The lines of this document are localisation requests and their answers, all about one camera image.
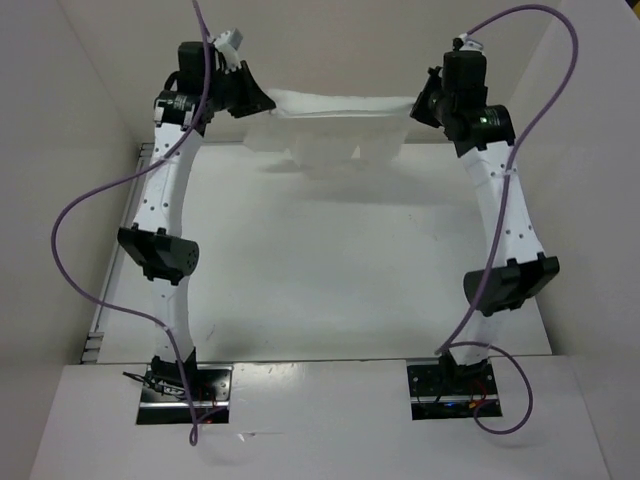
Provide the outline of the white skirt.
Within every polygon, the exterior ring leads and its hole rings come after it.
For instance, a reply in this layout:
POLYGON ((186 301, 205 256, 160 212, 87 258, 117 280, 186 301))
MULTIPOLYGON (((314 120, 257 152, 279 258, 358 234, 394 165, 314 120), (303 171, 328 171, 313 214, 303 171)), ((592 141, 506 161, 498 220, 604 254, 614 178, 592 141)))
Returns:
POLYGON ((411 127, 413 97, 329 96, 269 89, 276 107, 248 127, 254 152, 288 152, 299 167, 331 169, 355 154, 384 165, 399 154, 411 127))

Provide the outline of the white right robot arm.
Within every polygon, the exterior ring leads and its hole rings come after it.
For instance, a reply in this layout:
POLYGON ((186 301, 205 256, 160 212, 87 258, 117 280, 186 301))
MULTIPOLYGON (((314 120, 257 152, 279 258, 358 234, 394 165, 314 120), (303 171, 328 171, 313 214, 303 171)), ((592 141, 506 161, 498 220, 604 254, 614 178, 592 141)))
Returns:
POLYGON ((456 85, 441 67, 431 68, 413 107, 413 119, 443 128, 469 175, 487 240, 485 266, 465 274, 469 310, 438 350, 446 359, 438 380, 462 392, 485 363, 509 312, 535 297, 560 270, 534 230, 513 153, 515 132, 508 110, 486 103, 484 78, 456 85))

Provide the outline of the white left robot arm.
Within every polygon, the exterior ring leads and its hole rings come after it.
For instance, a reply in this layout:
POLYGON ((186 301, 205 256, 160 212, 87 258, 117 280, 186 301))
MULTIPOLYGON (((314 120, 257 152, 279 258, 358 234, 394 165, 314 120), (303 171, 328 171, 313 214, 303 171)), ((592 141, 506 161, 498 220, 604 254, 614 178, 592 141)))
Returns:
POLYGON ((274 109, 247 62, 204 77, 203 68, 169 76, 154 102, 155 143, 141 203, 131 226, 117 234, 119 245, 151 283, 157 319, 150 378, 176 399, 199 387, 196 350, 189 330, 188 285, 199 261, 199 246, 182 236, 182 213, 192 165, 207 125, 228 112, 243 118, 274 109))

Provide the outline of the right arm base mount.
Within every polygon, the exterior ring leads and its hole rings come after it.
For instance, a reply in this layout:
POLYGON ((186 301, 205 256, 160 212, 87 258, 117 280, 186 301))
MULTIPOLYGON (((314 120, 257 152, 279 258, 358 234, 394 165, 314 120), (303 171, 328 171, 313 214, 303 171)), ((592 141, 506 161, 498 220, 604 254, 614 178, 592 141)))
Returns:
POLYGON ((450 358, 408 362, 407 382, 413 421, 502 416, 494 371, 488 360, 458 366, 450 358))

